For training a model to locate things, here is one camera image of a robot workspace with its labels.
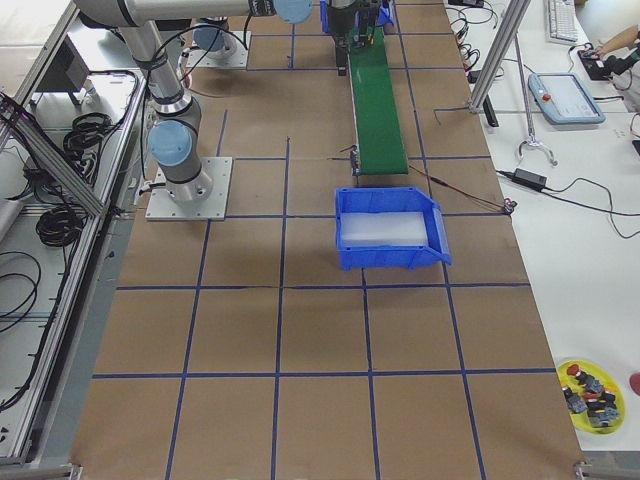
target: brown tiled surface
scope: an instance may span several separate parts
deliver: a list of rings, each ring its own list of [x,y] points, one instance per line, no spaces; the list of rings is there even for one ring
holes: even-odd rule
[[[443,5],[396,10],[402,37],[386,45],[411,165],[502,203],[478,116],[436,120],[470,96]],[[212,96],[199,151],[236,157],[232,218],[147,223],[138,210],[74,461],[89,479],[165,478],[167,465],[174,480],[574,478],[510,219],[413,170],[361,178],[432,192],[453,266],[342,271],[349,81],[329,68],[318,7],[295,29],[251,29],[249,71],[194,73]]]

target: light blue cap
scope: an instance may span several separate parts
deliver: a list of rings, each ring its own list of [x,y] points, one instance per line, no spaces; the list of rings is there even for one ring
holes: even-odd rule
[[[276,13],[287,23],[302,23],[313,11],[311,0],[275,0]]]
[[[175,120],[165,120],[149,132],[149,150],[164,167],[175,167],[191,153],[193,140],[189,129]]]

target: white keyboard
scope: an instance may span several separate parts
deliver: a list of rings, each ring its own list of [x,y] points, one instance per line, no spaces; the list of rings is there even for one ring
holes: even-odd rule
[[[578,43],[576,7],[573,0],[545,0],[547,40],[554,43]]]

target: red object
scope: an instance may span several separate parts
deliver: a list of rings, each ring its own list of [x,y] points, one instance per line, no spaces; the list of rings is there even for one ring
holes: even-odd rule
[[[575,377],[578,373],[580,373],[580,365],[577,363],[574,363],[567,368],[567,375]]]
[[[640,395],[640,372],[634,373],[629,377],[629,385],[636,395]]]

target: white mounting plate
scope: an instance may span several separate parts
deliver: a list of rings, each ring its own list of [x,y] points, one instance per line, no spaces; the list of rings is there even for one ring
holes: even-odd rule
[[[202,157],[202,168],[213,179],[213,190],[204,200],[194,202],[176,202],[164,188],[151,192],[147,207],[147,220],[224,220],[227,212],[227,198],[231,183],[231,157]],[[156,175],[157,183],[164,183],[165,177],[160,169]]]
[[[244,35],[243,31],[234,31],[238,37],[242,38]],[[204,57],[204,50],[193,50],[189,53],[189,59],[187,60],[187,68],[193,67],[198,60],[202,58],[202,61],[198,63],[196,68],[199,67],[208,67],[208,68],[219,68],[223,70],[243,70],[247,68],[247,61],[249,60],[249,51],[245,50],[242,45],[236,40],[238,43],[238,48],[236,51],[227,58],[222,59],[213,59],[209,57]],[[251,32],[247,32],[247,47],[251,47]]]

